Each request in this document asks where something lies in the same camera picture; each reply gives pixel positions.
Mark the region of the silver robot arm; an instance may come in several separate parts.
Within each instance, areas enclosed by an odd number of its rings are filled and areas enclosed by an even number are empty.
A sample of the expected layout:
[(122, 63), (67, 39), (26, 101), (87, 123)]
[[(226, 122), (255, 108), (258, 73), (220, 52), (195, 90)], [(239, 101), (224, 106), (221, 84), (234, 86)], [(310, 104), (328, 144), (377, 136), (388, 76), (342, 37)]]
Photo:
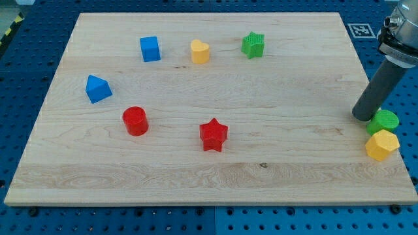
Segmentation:
[(417, 66), (417, 0), (400, 0), (378, 34), (378, 50), (403, 68)]

